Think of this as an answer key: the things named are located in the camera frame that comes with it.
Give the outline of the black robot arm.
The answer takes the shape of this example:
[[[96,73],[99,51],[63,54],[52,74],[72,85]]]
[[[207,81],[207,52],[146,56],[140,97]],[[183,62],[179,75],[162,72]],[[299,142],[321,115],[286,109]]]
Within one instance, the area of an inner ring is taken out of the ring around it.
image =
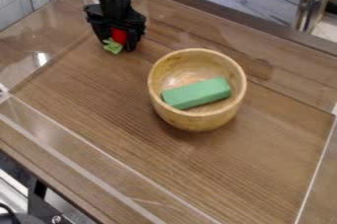
[[[84,6],[87,22],[103,44],[120,43],[134,51],[147,31],[147,17],[132,7],[132,0],[99,0]]]

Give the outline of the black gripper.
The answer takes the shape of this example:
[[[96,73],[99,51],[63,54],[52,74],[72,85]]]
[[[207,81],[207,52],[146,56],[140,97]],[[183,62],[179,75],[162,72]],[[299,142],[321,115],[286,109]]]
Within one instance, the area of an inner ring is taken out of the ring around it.
[[[87,22],[91,24],[100,42],[111,38],[111,28],[130,30],[127,31],[127,50],[134,51],[142,36],[146,34],[147,17],[132,7],[127,9],[120,18],[108,17],[103,14],[99,4],[86,5],[84,12],[87,14]]]

